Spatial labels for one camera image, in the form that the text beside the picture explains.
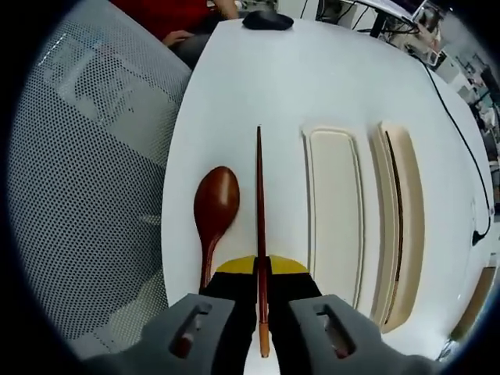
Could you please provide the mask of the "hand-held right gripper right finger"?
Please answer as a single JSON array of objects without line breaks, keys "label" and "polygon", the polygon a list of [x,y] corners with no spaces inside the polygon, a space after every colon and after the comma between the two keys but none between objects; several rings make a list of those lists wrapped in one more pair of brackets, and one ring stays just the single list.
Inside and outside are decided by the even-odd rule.
[{"label": "hand-held right gripper right finger", "polygon": [[270,331],[283,374],[393,374],[377,326],[336,295],[322,295],[299,262],[269,260]]}]

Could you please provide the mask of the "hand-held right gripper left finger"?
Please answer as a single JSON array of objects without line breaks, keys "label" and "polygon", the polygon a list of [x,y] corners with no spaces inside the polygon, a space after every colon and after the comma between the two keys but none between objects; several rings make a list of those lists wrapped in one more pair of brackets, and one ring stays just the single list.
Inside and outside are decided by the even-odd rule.
[{"label": "hand-held right gripper left finger", "polygon": [[255,256],[225,262],[198,295],[146,325],[128,351],[132,374],[241,374],[256,326]]}]

